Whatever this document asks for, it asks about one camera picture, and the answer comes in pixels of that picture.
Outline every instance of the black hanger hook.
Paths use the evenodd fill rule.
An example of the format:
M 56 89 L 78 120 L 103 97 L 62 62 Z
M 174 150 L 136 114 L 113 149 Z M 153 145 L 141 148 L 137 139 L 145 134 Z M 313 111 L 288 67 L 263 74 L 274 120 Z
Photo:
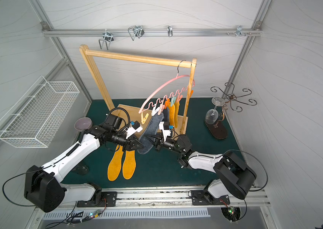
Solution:
M 178 74 L 179 74 L 179 66 L 180 66 L 180 63 L 182 63 L 183 61 L 186 61 L 186 60 L 182 60 L 182 61 L 181 61 L 181 62 L 179 62 L 179 64 L 178 64 L 178 67 L 177 67 Z

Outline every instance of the yellow clothespin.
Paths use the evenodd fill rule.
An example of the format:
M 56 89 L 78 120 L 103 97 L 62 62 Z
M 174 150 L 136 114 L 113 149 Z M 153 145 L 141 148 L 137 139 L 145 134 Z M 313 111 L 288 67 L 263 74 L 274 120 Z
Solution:
M 145 117 L 143 117 L 143 113 L 141 112 L 141 124 L 145 124 L 148 116 L 149 116 L 149 113 L 146 113 Z

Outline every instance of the metal bracket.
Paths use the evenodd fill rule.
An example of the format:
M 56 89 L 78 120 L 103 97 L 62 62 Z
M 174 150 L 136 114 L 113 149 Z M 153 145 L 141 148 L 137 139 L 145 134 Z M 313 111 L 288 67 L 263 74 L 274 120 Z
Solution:
M 229 196 L 223 197 L 223 202 L 221 202 L 219 199 L 213 198 L 213 201 L 211 203 L 207 202 L 204 197 L 203 190 L 191 190 L 191 197 L 192 197 L 192 205 L 225 205 L 230 204 Z
M 262 30 L 262 22 L 261 21 L 257 21 L 254 25 L 254 29 L 255 30 Z
M 136 25 L 135 27 L 131 26 L 130 28 L 127 29 L 127 31 L 133 41 L 135 40 L 136 36 L 140 38 L 142 37 L 142 35 L 145 34 L 145 31 L 143 30 L 142 25 Z
M 48 31 L 49 25 L 47 22 L 40 22 L 40 25 L 42 26 L 42 31 Z
M 240 25 L 237 27 L 237 31 L 234 34 L 235 34 L 236 37 L 246 35 L 246 33 L 242 33 L 242 27 Z
M 114 207 L 116 205 L 117 192 L 101 192 L 100 195 L 97 195 L 96 201 L 78 201 L 77 207 L 104 207 L 106 204 L 107 207 Z
M 104 47 L 104 42 L 105 42 L 105 46 L 107 47 L 107 50 L 109 50 L 110 43 L 112 41 L 114 41 L 113 34 L 111 34 L 109 32 L 103 33 L 103 39 L 98 40 L 100 49 L 102 49 Z
M 168 37 L 172 37 L 173 36 L 173 28 L 171 25 L 168 25 Z

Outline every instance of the gray insole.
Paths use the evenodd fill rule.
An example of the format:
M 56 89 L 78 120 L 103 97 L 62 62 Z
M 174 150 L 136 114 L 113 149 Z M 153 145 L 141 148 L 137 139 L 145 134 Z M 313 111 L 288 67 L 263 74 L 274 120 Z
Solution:
M 138 149 L 137 152 L 140 154 L 146 154 L 154 147 L 153 143 L 145 135 L 155 135 L 159 130 L 159 123 L 164 120 L 164 111 L 168 114 L 169 120 L 169 109 L 165 108 L 160 115 L 154 115 L 151 117 L 149 124 L 146 127 L 146 130 L 142 133 L 140 137 L 140 143 L 143 145 L 143 149 Z

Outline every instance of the wooden clothes rack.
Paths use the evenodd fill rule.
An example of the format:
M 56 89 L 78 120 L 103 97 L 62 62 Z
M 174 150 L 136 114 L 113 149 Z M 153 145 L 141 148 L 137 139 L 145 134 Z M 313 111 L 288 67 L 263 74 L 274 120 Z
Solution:
M 191 74 L 190 74 L 190 78 L 189 78 L 186 104 L 184 106 L 184 113 L 183 113 L 183 117 L 181 117 L 180 115 L 178 116 L 178 120 L 181 119 L 182 126 L 180 129 L 178 128 L 176 130 L 176 132 L 178 134 L 185 134 L 186 133 L 187 121 L 188 121 L 187 110 L 188 110 L 188 105 L 189 105 L 189 99 L 191 97 L 194 71 L 196 69 L 196 63 L 197 63 L 196 58 L 193 58 L 191 62 L 190 61 L 181 62 L 180 60 L 171 60 L 171 59 L 162 59 L 162 58 L 154 58 L 154 57 L 147 57 L 147 56 L 135 56 L 135 55 L 121 54 L 121 53 L 90 50 L 87 45 L 80 45 L 80 53 L 83 56 L 84 61 L 85 61 L 86 65 L 88 66 L 89 71 L 90 71 L 91 75 L 93 76 L 95 83 L 97 84 L 97 86 L 100 90 L 100 93 L 102 94 L 104 101 L 107 104 L 109 110 L 114 108 L 114 104 L 113 104 L 112 99 L 110 98 L 108 90 L 107 90 L 107 88 L 104 84 L 104 81 L 102 79 L 102 76 L 100 75 L 99 69 L 98 69 L 97 65 L 95 64 L 93 56 L 110 58 L 110 59 L 117 59 L 117 60 L 128 60 L 128 61 L 156 64 L 156 65 L 167 65 L 167 66 L 173 66 L 173 67 L 179 66 L 179 67 L 190 68 Z M 125 105 L 121 105 L 120 107 L 125 108 L 129 112 L 131 120 L 139 121 L 141 123 L 141 116 L 138 113 L 140 108 L 125 106 Z

